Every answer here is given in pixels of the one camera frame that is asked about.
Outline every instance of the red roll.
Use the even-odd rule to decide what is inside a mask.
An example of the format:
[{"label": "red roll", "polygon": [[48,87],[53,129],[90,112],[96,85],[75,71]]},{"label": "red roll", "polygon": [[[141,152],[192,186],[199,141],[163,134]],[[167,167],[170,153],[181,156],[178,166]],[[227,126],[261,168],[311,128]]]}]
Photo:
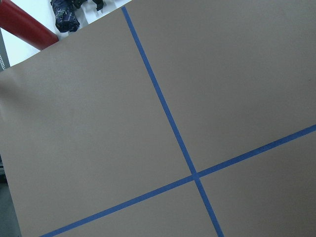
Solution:
[{"label": "red roll", "polygon": [[39,50],[58,42],[58,37],[10,0],[0,0],[0,27]]}]

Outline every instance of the blue painter's tape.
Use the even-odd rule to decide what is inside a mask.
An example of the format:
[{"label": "blue painter's tape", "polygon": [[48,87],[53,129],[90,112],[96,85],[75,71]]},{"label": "blue painter's tape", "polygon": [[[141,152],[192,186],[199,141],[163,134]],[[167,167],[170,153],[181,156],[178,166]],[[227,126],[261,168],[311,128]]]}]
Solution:
[{"label": "blue painter's tape", "polygon": [[193,176],[193,178],[195,180],[195,183],[197,185],[198,191],[199,191],[199,193],[201,195],[201,198],[202,198],[202,200],[203,200],[203,202],[205,204],[207,212],[208,212],[208,214],[209,214],[209,216],[211,218],[211,221],[212,221],[212,223],[214,225],[215,231],[216,231],[218,237],[224,237],[223,232],[222,232],[222,230],[220,228],[220,225],[219,225],[219,223],[217,221],[217,218],[215,216],[215,213],[213,211],[213,208],[212,208],[212,206],[211,206],[211,204],[210,204],[210,202],[208,200],[208,197],[207,197],[207,195],[205,193],[204,187],[203,187],[203,185],[202,185],[202,183],[201,183],[201,181],[199,179],[199,176],[197,174],[196,168],[193,165],[191,157],[190,157],[190,155],[188,153],[188,150],[187,150],[187,148],[186,148],[186,146],[184,144],[184,141],[183,141],[183,139],[182,139],[182,137],[180,135],[178,127],[177,127],[177,125],[176,125],[176,123],[175,123],[175,121],[173,119],[173,116],[172,116],[171,111],[170,111],[170,109],[169,109],[169,107],[167,105],[167,102],[166,102],[166,100],[165,100],[165,98],[163,96],[161,88],[160,88],[160,86],[159,86],[159,84],[157,82],[156,76],[155,76],[155,74],[153,72],[153,69],[152,69],[152,67],[151,67],[151,65],[149,63],[149,60],[148,60],[148,58],[147,58],[147,56],[145,54],[145,51],[144,51],[144,49],[142,47],[142,44],[141,44],[141,42],[140,42],[140,40],[138,38],[138,35],[136,33],[136,30],[134,28],[134,25],[133,25],[130,17],[129,17],[129,14],[127,12],[126,7],[122,7],[122,11],[123,11],[123,14],[124,14],[124,16],[126,18],[126,21],[127,21],[128,26],[129,26],[129,29],[130,29],[130,31],[131,31],[131,33],[133,35],[133,38],[135,40],[136,46],[138,48],[138,51],[139,51],[139,53],[140,53],[140,55],[141,55],[141,57],[143,59],[143,62],[145,64],[145,67],[147,69],[149,77],[152,80],[152,83],[154,85],[154,88],[156,90],[158,98],[159,98],[159,100],[161,102],[163,110],[164,110],[164,112],[165,112],[165,114],[166,114],[166,116],[168,118],[168,121],[169,121],[169,123],[171,125],[171,128],[173,130],[173,133],[174,133],[174,135],[175,135],[175,137],[176,137],[176,139],[178,141],[178,144],[180,146],[182,154],[183,154],[183,156],[184,156],[184,158],[185,158],[185,160],[186,160],[186,162],[188,164],[188,167],[190,169],[190,172],[191,172],[191,174],[192,174],[192,176]]},{"label": "blue painter's tape", "polygon": [[240,155],[240,156],[238,156],[238,157],[229,159],[229,160],[224,161],[224,162],[222,162],[222,163],[220,163],[220,164],[217,164],[217,165],[215,165],[215,166],[213,166],[213,167],[210,167],[210,168],[208,168],[208,169],[205,169],[205,170],[199,172],[199,173],[198,173],[198,176],[199,176],[199,177],[203,177],[203,176],[205,176],[205,175],[214,173],[214,172],[216,172],[216,171],[218,171],[218,170],[224,169],[224,168],[226,168],[226,167],[228,167],[228,166],[231,166],[231,165],[236,164],[236,163],[238,163],[238,162],[241,162],[241,161],[243,161],[243,160],[245,160],[245,159],[248,159],[248,158],[253,157],[253,156],[256,156],[256,155],[258,155],[258,154],[260,154],[260,153],[263,153],[263,152],[266,152],[266,151],[268,151],[268,150],[271,150],[271,149],[273,149],[273,148],[275,148],[275,147],[278,147],[278,146],[280,146],[280,145],[283,145],[283,144],[285,144],[285,143],[287,143],[287,142],[293,141],[293,140],[295,140],[295,139],[297,139],[297,138],[299,138],[299,137],[305,136],[305,135],[307,135],[307,134],[309,134],[309,133],[312,133],[312,132],[315,132],[315,131],[316,131],[316,124],[313,125],[313,126],[310,126],[310,127],[308,127],[308,128],[305,128],[305,129],[303,129],[303,130],[301,130],[301,131],[295,132],[295,133],[293,133],[293,134],[291,134],[291,135],[288,135],[288,136],[286,136],[286,137],[283,137],[283,138],[281,138],[281,139],[278,139],[278,140],[276,140],[276,141],[274,141],[274,142],[271,142],[271,143],[269,143],[269,144],[266,144],[266,145],[264,145],[264,146],[262,146],[262,147],[259,147],[259,148],[257,148],[257,149],[254,149],[254,150],[252,150],[252,151],[250,151],[250,152],[247,152],[247,153],[245,153],[245,154],[242,154],[242,155]]},{"label": "blue painter's tape", "polygon": [[157,196],[159,194],[167,192],[167,191],[169,191],[171,189],[177,188],[177,187],[179,187],[181,185],[184,185],[184,184],[186,184],[188,182],[191,182],[193,180],[194,180],[193,176],[188,176],[186,178],[180,179],[180,180],[178,180],[176,182],[173,182],[171,184],[168,184],[166,186],[163,186],[161,188],[153,190],[153,191],[151,191],[149,193],[146,193],[146,194],[143,194],[143,195],[138,196],[136,198],[133,198],[133,199],[131,199],[129,201],[123,202],[123,203],[121,203],[119,205],[116,205],[116,206],[111,207],[109,209],[106,209],[104,211],[98,212],[98,213],[96,213],[96,214],[94,214],[92,216],[88,216],[88,217],[86,217],[86,218],[84,218],[82,220],[73,222],[73,223],[71,223],[69,225],[66,225],[64,227],[61,227],[61,228],[59,228],[57,230],[54,230],[54,231],[49,232],[47,234],[44,234],[44,235],[42,235],[40,237],[53,237],[53,236],[59,235],[59,234],[64,233],[66,231],[72,230],[72,229],[74,229],[74,228],[76,228],[78,226],[82,226],[82,225],[84,225],[86,223],[89,223],[89,222],[94,221],[96,219],[99,219],[101,217],[107,216],[107,215],[112,214],[112,213],[114,213],[116,211],[122,210],[122,209],[127,208],[127,207],[129,207],[131,205],[134,205],[134,204],[139,203],[141,201],[147,200],[149,198],[152,198],[154,196]]},{"label": "blue painter's tape", "polygon": [[145,54],[145,51],[144,51],[144,49],[143,49],[143,46],[142,46],[142,44],[140,43],[140,40],[139,40],[139,38],[138,38],[138,35],[137,35],[136,30],[135,30],[135,28],[134,28],[134,25],[133,25],[133,23],[132,23],[132,21],[131,21],[129,15],[128,15],[128,12],[127,12],[126,7],[122,7],[122,11],[123,11],[123,14],[124,14],[124,16],[125,16],[125,18],[126,18],[126,21],[127,21],[128,26],[129,26],[129,29],[130,29],[130,31],[131,31],[131,33],[132,33],[132,35],[133,35],[133,38],[134,38],[134,40],[135,40],[136,46],[137,46],[137,48],[138,48],[138,50],[139,50],[139,53],[140,53],[140,55],[141,55],[141,57],[142,57],[142,59],[143,59],[143,62],[144,62],[144,64],[145,64],[145,67],[146,67],[146,69],[147,69],[147,72],[148,72],[148,74],[149,74],[149,77],[150,77],[150,79],[152,80],[152,83],[153,83],[153,85],[154,85],[154,88],[155,88],[155,90],[156,90],[156,93],[157,93],[157,95],[158,95],[158,98],[159,98],[159,100],[160,100],[160,102],[161,102],[161,105],[162,105],[162,107],[163,107],[163,110],[164,110],[165,114],[167,115],[167,118],[168,118],[169,123],[170,123],[170,125],[171,125],[171,128],[172,128],[172,130],[173,130],[173,133],[174,133],[174,135],[175,135],[175,137],[176,137],[176,139],[177,139],[177,141],[178,141],[178,144],[179,144],[179,146],[180,146],[180,148],[181,148],[181,151],[182,151],[182,153],[183,153],[183,156],[184,156],[184,158],[185,158],[185,160],[186,160],[186,162],[187,162],[187,164],[188,164],[188,167],[189,167],[191,173],[192,173],[192,174],[195,174],[197,171],[196,171],[196,169],[195,169],[195,167],[194,167],[194,165],[193,165],[193,162],[192,162],[192,160],[191,160],[191,158],[190,158],[190,155],[189,155],[189,153],[188,153],[188,151],[187,151],[187,148],[186,148],[186,146],[185,146],[185,144],[184,144],[184,142],[183,142],[183,139],[182,139],[182,137],[181,137],[181,135],[180,135],[180,132],[179,132],[179,130],[178,130],[178,128],[177,128],[177,125],[176,125],[176,123],[175,123],[175,121],[174,121],[174,119],[173,119],[173,117],[172,117],[172,114],[171,114],[170,109],[169,109],[169,107],[168,107],[168,105],[167,105],[167,102],[166,102],[166,100],[165,100],[165,98],[164,98],[164,96],[163,96],[163,94],[162,94],[162,91],[161,91],[160,86],[159,86],[159,84],[158,84],[158,82],[157,82],[156,76],[155,76],[155,74],[154,74],[154,72],[153,72],[153,69],[152,69],[152,67],[151,67],[151,65],[150,65],[150,63],[149,63],[149,60],[148,60],[148,58],[147,58],[147,56],[146,56],[146,54]]},{"label": "blue painter's tape", "polygon": [[217,233],[217,236],[218,237],[224,237],[224,234],[223,234],[223,231],[222,231],[222,228],[220,227],[219,223],[218,223],[218,220],[216,218],[216,215],[215,215],[215,212],[211,206],[211,203],[206,195],[206,192],[204,190],[204,187],[202,185],[202,182],[200,179],[195,179],[194,180],[196,185],[197,185],[197,189],[199,191],[199,194],[201,195],[202,197],[202,200],[204,202],[204,205],[206,207],[206,210],[207,210],[207,213],[209,215],[209,217],[211,218],[211,221],[213,223],[213,226],[214,226],[214,229]]}]

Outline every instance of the dark blue umbrella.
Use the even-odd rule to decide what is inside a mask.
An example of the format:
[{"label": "dark blue umbrella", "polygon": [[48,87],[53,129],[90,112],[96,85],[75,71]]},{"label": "dark blue umbrella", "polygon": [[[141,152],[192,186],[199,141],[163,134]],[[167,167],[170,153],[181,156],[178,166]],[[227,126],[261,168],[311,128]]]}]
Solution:
[{"label": "dark blue umbrella", "polygon": [[56,27],[60,32],[75,32],[80,23],[75,15],[71,0],[52,0],[50,4],[56,17]]}]

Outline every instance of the black object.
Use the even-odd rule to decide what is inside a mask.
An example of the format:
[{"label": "black object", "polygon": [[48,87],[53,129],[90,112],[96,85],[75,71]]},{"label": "black object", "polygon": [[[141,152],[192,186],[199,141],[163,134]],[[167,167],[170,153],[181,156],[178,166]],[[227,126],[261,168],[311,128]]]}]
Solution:
[{"label": "black object", "polygon": [[[71,0],[75,8],[79,9],[81,5],[87,0]],[[97,11],[101,10],[104,6],[103,0],[93,0],[95,4],[97,4]]]},{"label": "black object", "polygon": [[75,32],[80,23],[75,15],[75,10],[71,0],[52,0],[52,5],[55,17],[56,27],[60,32]]},{"label": "black object", "polygon": [[1,155],[0,155],[0,184],[7,184],[7,180],[6,180],[6,176],[5,176],[5,172],[4,172],[4,167],[2,164],[2,159],[1,159]]}]

